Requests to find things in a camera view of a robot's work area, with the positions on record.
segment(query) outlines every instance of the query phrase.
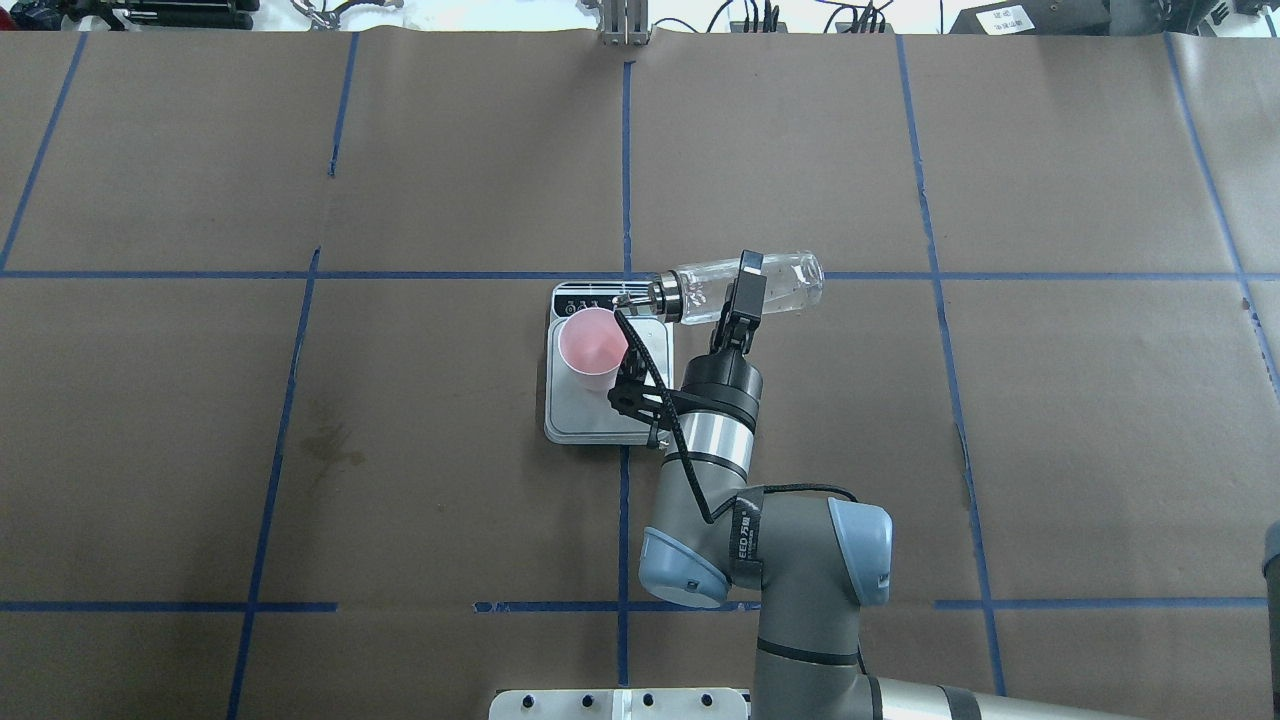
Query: white label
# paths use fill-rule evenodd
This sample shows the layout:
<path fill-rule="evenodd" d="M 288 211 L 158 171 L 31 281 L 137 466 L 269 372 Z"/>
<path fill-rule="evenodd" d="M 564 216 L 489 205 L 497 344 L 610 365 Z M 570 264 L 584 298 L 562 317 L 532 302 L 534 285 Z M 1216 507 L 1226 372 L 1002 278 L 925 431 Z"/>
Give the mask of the white label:
<path fill-rule="evenodd" d="M 982 23 L 982 29 L 987 31 L 987 35 L 1010 35 L 1024 29 L 1036 29 L 1021 5 L 987 10 L 974 17 Z"/>

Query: kitchen scale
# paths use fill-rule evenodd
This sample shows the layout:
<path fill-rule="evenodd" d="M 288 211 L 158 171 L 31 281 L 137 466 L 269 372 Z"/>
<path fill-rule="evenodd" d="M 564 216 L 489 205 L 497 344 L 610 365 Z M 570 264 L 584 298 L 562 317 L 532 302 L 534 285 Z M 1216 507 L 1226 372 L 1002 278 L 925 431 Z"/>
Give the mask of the kitchen scale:
<path fill-rule="evenodd" d="M 550 324 L 547 328 L 547 414 L 543 429 L 547 438 L 561 445 L 645 445 L 649 425 L 620 415 L 609 406 L 604 392 L 591 392 L 573 378 L 557 347 L 561 328 L 570 315 L 586 307 L 613 307 L 613 299 L 630 293 L 644 296 L 648 282 L 567 282 L 552 291 Z M 662 380 L 671 386 L 675 363 L 672 325 L 654 315 L 631 316 L 636 334 L 644 341 Z M 658 434 L 666 438 L 667 432 Z"/>

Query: stain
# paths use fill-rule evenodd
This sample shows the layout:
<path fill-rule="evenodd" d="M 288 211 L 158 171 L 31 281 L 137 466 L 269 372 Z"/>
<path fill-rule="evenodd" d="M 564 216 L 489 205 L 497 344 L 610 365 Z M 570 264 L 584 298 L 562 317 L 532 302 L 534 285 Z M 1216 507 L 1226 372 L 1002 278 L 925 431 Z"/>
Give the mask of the stain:
<path fill-rule="evenodd" d="M 315 487 L 330 473 L 335 470 L 340 473 L 344 465 L 362 465 L 365 454 L 358 450 L 347 450 L 351 430 L 342 420 L 334 418 L 333 409 L 328 402 L 312 400 L 308 410 L 319 428 L 315 434 L 303 438 L 300 445 L 303 452 L 324 462 L 320 471 L 311 478 L 311 486 Z"/>

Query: pink cup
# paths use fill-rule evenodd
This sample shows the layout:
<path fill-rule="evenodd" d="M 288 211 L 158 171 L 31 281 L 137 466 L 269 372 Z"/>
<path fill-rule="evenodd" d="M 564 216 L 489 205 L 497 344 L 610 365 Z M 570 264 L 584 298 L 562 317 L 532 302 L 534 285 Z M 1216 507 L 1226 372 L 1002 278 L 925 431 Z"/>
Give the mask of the pink cup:
<path fill-rule="evenodd" d="M 627 352 L 627 338 L 604 307 L 573 313 L 561 325 L 557 350 L 577 382 L 593 392 L 605 392 L 618 377 L 618 365 Z"/>

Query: light blue plastic cover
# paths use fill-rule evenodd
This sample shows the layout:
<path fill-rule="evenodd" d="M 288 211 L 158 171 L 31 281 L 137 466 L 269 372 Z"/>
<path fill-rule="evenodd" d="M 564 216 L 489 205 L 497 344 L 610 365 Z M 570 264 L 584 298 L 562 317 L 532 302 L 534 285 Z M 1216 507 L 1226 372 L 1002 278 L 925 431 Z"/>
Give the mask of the light blue plastic cover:
<path fill-rule="evenodd" d="M 893 555 L 893 519 L 883 507 L 827 498 L 849 579 L 863 605 L 888 602 Z"/>
<path fill-rule="evenodd" d="M 685 543 L 644 529 L 640 584 L 650 593 L 686 607 L 719 607 L 728 596 L 728 579 Z"/>
<path fill-rule="evenodd" d="M 1267 571 L 1267 565 L 1271 564 L 1276 556 L 1280 555 L 1280 520 L 1271 524 L 1267 528 L 1267 553 L 1263 556 L 1266 560 L 1262 561 L 1262 571 Z"/>

